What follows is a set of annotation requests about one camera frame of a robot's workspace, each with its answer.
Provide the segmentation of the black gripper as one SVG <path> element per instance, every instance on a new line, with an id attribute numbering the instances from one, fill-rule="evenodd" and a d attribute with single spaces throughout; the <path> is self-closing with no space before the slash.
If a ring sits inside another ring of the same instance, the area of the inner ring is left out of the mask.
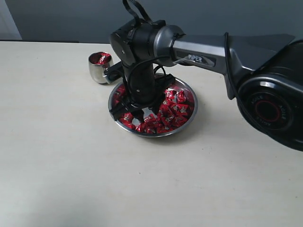
<path id="1" fill-rule="evenodd" d="M 114 121 L 122 115 L 132 111 L 132 115 L 140 123 L 144 122 L 146 107 L 154 107 L 163 98 L 164 91 L 175 83 L 176 78 L 171 74 L 155 77 L 153 64 L 140 63 L 128 66 L 122 63 L 128 94 L 123 101 L 116 103 L 108 102 L 108 110 Z"/>

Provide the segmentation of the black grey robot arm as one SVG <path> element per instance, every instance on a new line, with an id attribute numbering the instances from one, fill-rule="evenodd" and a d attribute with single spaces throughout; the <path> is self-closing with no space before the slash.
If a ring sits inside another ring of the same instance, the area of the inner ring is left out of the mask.
<path id="1" fill-rule="evenodd" d="M 196 66 L 224 76 L 227 96 L 244 119 L 278 143 L 303 149 L 303 42 L 288 34 L 187 35 L 164 21 L 131 20 L 110 35 L 126 97 L 110 109 L 114 120 L 155 107 L 175 78 L 155 77 L 154 64 Z"/>

